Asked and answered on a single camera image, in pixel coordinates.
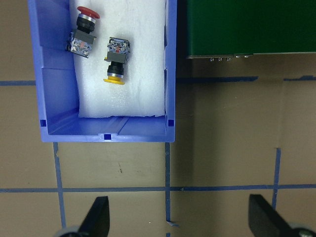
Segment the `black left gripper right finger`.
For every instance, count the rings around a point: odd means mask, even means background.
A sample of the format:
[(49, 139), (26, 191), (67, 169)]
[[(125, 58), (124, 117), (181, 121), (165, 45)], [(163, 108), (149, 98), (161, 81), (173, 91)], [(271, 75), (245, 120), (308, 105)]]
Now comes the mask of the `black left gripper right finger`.
[(249, 196), (248, 225), (255, 237), (285, 237), (292, 232), (288, 223), (259, 194)]

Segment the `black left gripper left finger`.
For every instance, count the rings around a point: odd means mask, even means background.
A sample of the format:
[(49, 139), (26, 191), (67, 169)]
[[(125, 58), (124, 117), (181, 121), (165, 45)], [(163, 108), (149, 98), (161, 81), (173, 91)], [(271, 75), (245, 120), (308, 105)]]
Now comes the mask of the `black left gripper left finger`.
[(78, 229), (82, 237), (107, 237), (110, 230), (110, 209), (107, 196), (97, 197)]

